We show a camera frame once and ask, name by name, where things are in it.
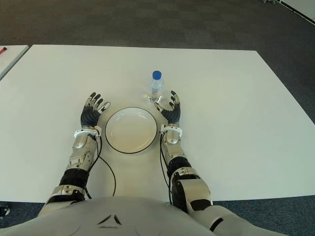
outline red pen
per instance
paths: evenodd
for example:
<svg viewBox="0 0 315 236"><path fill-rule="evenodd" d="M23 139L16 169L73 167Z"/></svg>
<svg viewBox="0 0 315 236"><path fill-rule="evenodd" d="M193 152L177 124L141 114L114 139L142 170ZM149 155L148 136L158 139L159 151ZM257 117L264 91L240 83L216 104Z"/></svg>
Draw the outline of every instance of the red pen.
<svg viewBox="0 0 315 236"><path fill-rule="evenodd" d="M3 53L5 50L7 50L6 47L2 48L2 49L0 50L0 54Z"/></svg>

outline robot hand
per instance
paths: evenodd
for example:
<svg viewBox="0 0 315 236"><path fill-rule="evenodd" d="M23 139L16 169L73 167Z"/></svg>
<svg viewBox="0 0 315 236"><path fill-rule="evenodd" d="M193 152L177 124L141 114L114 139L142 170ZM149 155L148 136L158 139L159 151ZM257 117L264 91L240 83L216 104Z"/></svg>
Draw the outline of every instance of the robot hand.
<svg viewBox="0 0 315 236"><path fill-rule="evenodd" d="M93 92L87 99L82 114L81 114L81 126L96 126L100 115L110 107L110 102L106 102L103 105L103 99L100 98L100 94L96 95Z"/></svg>
<svg viewBox="0 0 315 236"><path fill-rule="evenodd" d="M164 109L158 103L155 103L154 105L156 109L160 111L161 114L167 119L169 124L179 124L179 119L181 117L181 104L180 104L179 97L176 94L176 92L171 91L171 94L173 95L171 96L171 99L174 104L172 102L170 102L169 104L173 108L172 111L168 111Z"/></svg>

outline blue bottle cap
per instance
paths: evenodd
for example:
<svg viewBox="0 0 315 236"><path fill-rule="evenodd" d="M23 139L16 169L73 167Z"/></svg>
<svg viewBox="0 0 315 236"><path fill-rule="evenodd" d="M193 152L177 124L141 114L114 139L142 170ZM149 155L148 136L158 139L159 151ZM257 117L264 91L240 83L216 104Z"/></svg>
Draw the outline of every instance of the blue bottle cap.
<svg viewBox="0 0 315 236"><path fill-rule="evenodd" d="M156 70L156 71L153 71L152 76L153 76L153 79L159 80L162 76L162 73L160 71Z"/></svg>

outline plate rim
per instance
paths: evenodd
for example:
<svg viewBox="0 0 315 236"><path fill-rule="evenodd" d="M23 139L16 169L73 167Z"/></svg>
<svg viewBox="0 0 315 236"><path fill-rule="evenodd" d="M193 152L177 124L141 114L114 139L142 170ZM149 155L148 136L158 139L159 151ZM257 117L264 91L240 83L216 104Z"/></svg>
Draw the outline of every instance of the plate rim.
<svg viewBox="0 0 315 236"><path fill-rule="evenodd" d="M127 109L127 108L138 108L138 109L141 109L141 110L146 111L147 113L149 113L149 114L153 117L153 119L154 119L154 121L155 121L155 123L156 123L156 134L154 135L154 138L152 139L152 141L150 142L149 145L147 145L144 149L141 149L140 151L136 151L136 152L123 152L123 151L119 151L119 150L117 150L116 148L114 148L114 147L110 144L110 142L108 141L108 139L107 139L106 129L107 129L107 124L108 124L109 120L113 117L114 114L116 114L117 112L120 112L120 111L122 111L122 110L124 110L124 109ZM118 151L118 152L120 152L120 153L123 153L123 154L135 154L135 153L138 153L138 152L141 152L141 151L147 149L147 148L153 143L153 141L156 139L157 134L158 134L158 124L157 124L157 120L154 118L154 116L151 114L151 112L147 111L146 109L143 109L143 108L141 108L141 107L125 107L125 108L121 108L120 110L116 111L114 114L112 114L112 115L110 116L110 118L108 119L108 121L107 121L107 123L106 123L106 125L105 125L105 138L106 138L107 143L109 144L109 146L110 146L112 149L114 149L114 150L116 150L116 151Z"/></svg>

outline black joint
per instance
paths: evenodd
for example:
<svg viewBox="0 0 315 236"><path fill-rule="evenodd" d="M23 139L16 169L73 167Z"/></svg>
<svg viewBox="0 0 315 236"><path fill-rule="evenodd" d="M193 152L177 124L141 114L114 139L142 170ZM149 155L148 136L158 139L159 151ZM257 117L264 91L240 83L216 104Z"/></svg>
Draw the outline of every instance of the black joint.
<svg viewBox="0 0 315 236"><path fill-rule="evenodd" d="M82 169L69 169L64 172L59 185L74 185L85 188L89 178L89 173Z"/></svg>
<svg viewBox="0 0 315 236"><path fill-rule="evenodd" d="M198 211L198 210L204 210L207 207L210 207L211 202L207 199L198 199L198 200L192 201L190 205L194 211Z"/></svg>
<svg viewBox="0 0 315 236"><path fill-rule="evenodd" d="M73 191L71 195L56 195L51 197L48 203L56 203L56 202L70 202L70 201L76 201L80 202L84 200L84 195L80 193L79 191Z"/></svg>
<svg viewBox="0 0 315 236"><path fill-rule="evenodd" d="M180 181L177 181L172 185L172 200L173 206L179 208L183 212L188 212L184 188Z"/></svg>
<svg viewBox="0 0 315 236"><path fill-rule="evenodd" d="M177 156L174 159L172 159L167 167L167 175L169 178L171 178L172 174L179 168L182 167L191 167L190 163L187 161L186 158L182 156Z"/></svg>

